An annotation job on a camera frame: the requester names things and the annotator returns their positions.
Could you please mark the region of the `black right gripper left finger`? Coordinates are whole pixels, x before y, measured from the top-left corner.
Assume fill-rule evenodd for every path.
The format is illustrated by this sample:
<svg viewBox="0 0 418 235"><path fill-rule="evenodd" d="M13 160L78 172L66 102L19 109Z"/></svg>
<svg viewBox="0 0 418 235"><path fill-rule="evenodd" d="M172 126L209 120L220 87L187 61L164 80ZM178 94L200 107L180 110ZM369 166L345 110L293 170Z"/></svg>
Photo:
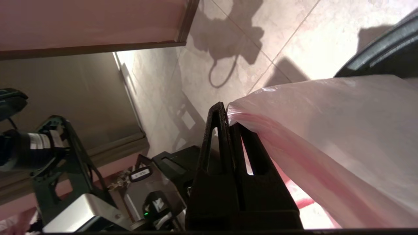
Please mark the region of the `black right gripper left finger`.
<svg viewBox="0 0 418 235"><path fill-rule="evenodd" d="M211 159L212 134L218 130L218 161ZM203 142L198 158L192 191L188 200L190 212L238 212L244 208L239 168L243 149L239 131L229 125L223 102L208 111Z"/></svg>

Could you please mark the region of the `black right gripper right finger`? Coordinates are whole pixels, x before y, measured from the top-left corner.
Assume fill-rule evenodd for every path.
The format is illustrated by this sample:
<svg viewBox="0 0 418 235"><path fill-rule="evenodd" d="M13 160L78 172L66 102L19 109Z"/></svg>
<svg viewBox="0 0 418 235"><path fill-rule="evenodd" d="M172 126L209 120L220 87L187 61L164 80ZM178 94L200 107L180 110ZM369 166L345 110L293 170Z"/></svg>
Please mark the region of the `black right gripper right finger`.
<svg viewBox="0 0 418 235"><path fill-rule="evenodd" d="M230 134L241 209L299 212L257 133L237 123Z"/></svg>

